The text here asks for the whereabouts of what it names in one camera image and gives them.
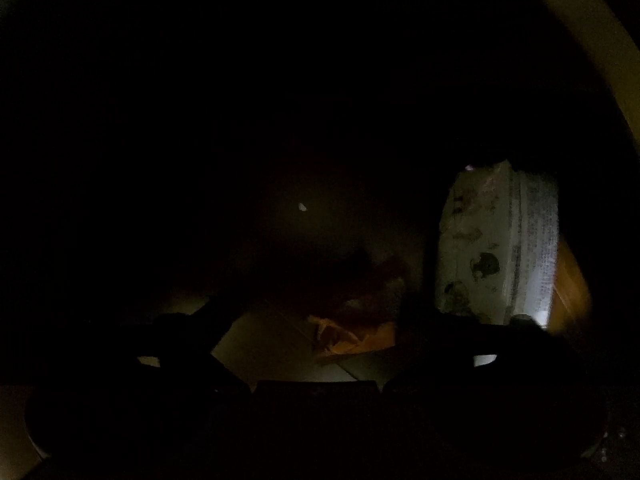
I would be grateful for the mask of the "white printed snack wrapper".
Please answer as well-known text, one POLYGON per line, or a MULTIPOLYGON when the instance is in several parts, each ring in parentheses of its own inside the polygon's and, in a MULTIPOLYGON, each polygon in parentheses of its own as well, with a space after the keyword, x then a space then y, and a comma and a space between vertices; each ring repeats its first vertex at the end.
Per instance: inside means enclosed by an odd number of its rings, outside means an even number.
POLYGON ((554 187, 502 162, 460 174, 442 213, 439 309, 504 325, 549 323, 556 260, 554 187))

